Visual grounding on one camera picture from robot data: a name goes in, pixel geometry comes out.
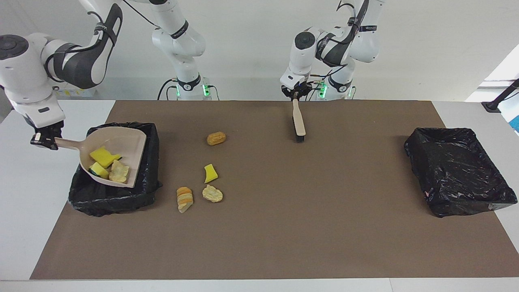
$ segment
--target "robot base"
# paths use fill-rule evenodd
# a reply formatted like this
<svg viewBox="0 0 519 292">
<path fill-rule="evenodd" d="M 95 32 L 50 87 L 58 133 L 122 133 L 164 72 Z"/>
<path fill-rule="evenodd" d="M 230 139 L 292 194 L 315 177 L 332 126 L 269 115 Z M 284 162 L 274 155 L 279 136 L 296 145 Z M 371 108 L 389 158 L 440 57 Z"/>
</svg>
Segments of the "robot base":
<svg viewBox="0 0 519 292">
<path fill-rule="evenodd" d="M 353 99 L 357 89 L 355 86 L 351 86 L 346 92 L 338 92 L 335 88 L 325 82 L 320 82 L 313 93 L 312 101 L 330 101 L 338 99 Z"/>
<path fill-rule="evenodd" d="M 176 100 L 213 100 L 209 86 L 209 78 L 202 78 L 202 82 L 191 91 L 185 91 L 180 86 L 176 89 Z"/>
</svg>

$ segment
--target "brush handle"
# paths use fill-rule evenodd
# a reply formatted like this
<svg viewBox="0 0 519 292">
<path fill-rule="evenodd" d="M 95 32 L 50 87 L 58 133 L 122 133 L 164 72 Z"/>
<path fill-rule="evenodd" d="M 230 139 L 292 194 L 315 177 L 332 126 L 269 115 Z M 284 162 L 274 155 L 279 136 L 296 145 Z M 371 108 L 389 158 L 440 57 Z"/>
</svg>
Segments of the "brush handle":
<svg viewBox="0 0 519 292">
<path fill-rule="evenodd" d="M 292 117 L 294 118 L 294 127 L 295 133 L 298 136 L 306 135 L 305 123 L 303 122 L 303 115 L 301 115 L 301 110 L 299 109 L 299 101 L 297 99 L 292 100 Z"/>
<path fill-rule="evenodd" d="M 80 142 L 80 141 L 67 140 L 67 139 L 62 139 L 62 138 L 54 138 L 54 140 L 56 141 L 56 145 L 59 148 L 67 148 L 67 149 L 72 149 L 72 150 L 81 149 L 82 141 Z"/>
</svg>

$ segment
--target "white robotic arm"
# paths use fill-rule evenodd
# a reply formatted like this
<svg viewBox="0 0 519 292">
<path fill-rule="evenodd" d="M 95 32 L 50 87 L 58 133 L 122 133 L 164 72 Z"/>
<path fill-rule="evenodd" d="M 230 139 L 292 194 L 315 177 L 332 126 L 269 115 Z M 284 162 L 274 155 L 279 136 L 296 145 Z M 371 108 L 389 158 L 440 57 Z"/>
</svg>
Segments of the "white robotic arm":
<svg viewBox="0 0 519 292">
<path fill-rule="evenodd" d="M 79 88 L 100 84 L 122 25 L 121 0 L 79 0 L 98 23 L 90 44 L 81 47 L 42 33 L 0 36 L 0 85 L 14 109 L 34 127 L 31 144 L 57 149 L 65 115 L 49 79 Z M 204 39 L 182 15 L 177 0 L 134 0 L 152 6 L 159 28 L 153 43 L 172 60 L 184 96 L 204 96 L 193 57 L 205 51 Z"/>
<path fill-rule="evenodd" d="M 337 10 L 349 6 L 353 17 L 348 26 L 336 26 L 331 32 L 311 27 L 299 33 L 292 45 L 290 63 L 280 78 L 283 93 L 293 98 L 310 93 L 308 84 L 311 65 L 316 58 L 332 69 L 332 74 L 322 76 L 326 95 L 321 100 L 342 99 L 352 82 L 355 60 L 372 62 L 379 51 L 376 34 L 378 18 L 386 0 L 355 0 L 339 3 Z"/>
</svg>

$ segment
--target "brush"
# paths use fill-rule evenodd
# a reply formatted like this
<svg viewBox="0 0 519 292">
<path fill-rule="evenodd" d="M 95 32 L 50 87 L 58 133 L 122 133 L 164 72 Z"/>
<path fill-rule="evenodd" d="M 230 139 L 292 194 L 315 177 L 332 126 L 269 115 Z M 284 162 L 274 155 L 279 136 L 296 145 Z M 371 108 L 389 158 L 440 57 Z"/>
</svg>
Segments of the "brush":
<svg viewBox="0 0 519 292">
<path fill-rule="evenodd" d="M 297 143 L 302 143 L 305 141 L 305 123 L 303 122 L 303 116 L 301 115 L 301 110 L 299 109 L 299 100 L 294 98 L 292 100 L 292 121 L 294 122 L 294 130 L 295 130 L 295 141 Z"/>
</svg>

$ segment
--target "black stand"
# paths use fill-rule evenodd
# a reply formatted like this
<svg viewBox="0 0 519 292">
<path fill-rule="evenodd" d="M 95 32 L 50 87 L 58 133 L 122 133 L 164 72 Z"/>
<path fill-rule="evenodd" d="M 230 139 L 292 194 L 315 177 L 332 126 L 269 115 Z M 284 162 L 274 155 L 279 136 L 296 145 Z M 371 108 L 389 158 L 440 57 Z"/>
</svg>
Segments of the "black stand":
<svg viewBox="0 0 519 292">
<path fill-rule="evenodd" d="M 500 102 L 504 101 L 512 92 L 519 87 L 519 79 L 514 81 L 507 89 L 503 91 L 495 100 L 491 102 L 482 102 L 481 104 L 489 113 L 500 113 L 501 111 L 497 108 Z"/>
</svg>

